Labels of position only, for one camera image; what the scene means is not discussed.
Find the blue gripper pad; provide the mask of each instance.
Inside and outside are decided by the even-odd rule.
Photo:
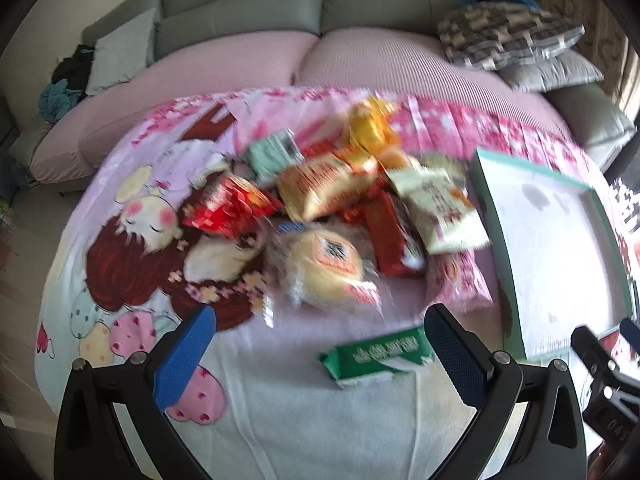
[[[215,333],[216,314],[207,307],[174,343],[154,376],[154,400],[161,412],[180,400]]]
[[[424,316],[424,333],[462,402],[480,410],[486,402],[486,373],[449,323],[433,307],[428,308]]]
[[[629,346],[640,353],[640,328],[630,319],[620,321],[620,334],[629,343]]]

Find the curtain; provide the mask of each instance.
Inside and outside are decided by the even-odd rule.
[[[623,29],[602,0],[535,0],[543,9],[584,25],[575,49],[604,74],[599,83],[632,120],[640,110],[640,60]]]

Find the metal screw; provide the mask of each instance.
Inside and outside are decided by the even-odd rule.
[[[568,366],[562,359],[554,359],[554,368],[559,372],[565,372],[568,370]]]
[[[133,365],[141,365],[146,361],[146,352],[133,352],[133,354],[131,354],[131,357],[129,358],[129,361],[131,361],[131,364]]]
[[[81,357],[74,359],[74,361],[71,363],[71,369],[75,372],[81,372],[82,370],[84,370],[85,366],[86,361]]]
[[[502,350],[496,352],[494,354],[494,358],[501,365],[508,365],[511,362],[511,356],[507,354],[507,352],[503,352]]]

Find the cartoon face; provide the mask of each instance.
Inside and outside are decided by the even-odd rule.
[[[238,240],[203,236],[185,259],[184,277],[193,283],[232,282],[260,253],[264,242],[264,235],[260,233],[248,233]]]
[[[167,248],[174,238],[182,235],[175,211],[159,196],[145,196],[127,202],[120,214],[117,232],[141,237],[147,253]]]

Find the blanket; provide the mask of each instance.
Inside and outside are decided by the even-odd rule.
[[[60,408],[73,359],[82,356],[94,367],[122,363],[205,303],[226,330],[167,415],[214,478],[430,475],[474,415],[439,362],[389,383],[340,390],[316,361],[334,345],[419,324],[424,280],[388,280],[395,314],[379,322],[302,308],[270,328],[254,315],[262,307],[264,234],[220,242],[180,226],[223,155],[283,128],[302,148],[338,139],[347,110],[369,93],[271,88],[191,96],[156,108],[133,128],[73,212],[46,282],[35,368],[51,407]],[[379,95],[398,102],[390,124],[408,152],[469,159],[483,147],[587,181],[628,257],[606,181],[571,139],[461,105]],[[217,265],[221,255],[238,263]],[[479,251],[478,261],[495,291],[490,251]],[[489,348],[500,348],[497,308],[462,323]],[[516,428],[514,422],[508,436]],[[509,446],[508,440],[498,446],[486,475],[499,469]],[[134,448],[138,458],[142,448]],[[148,457],[140,460],[153,474]]]

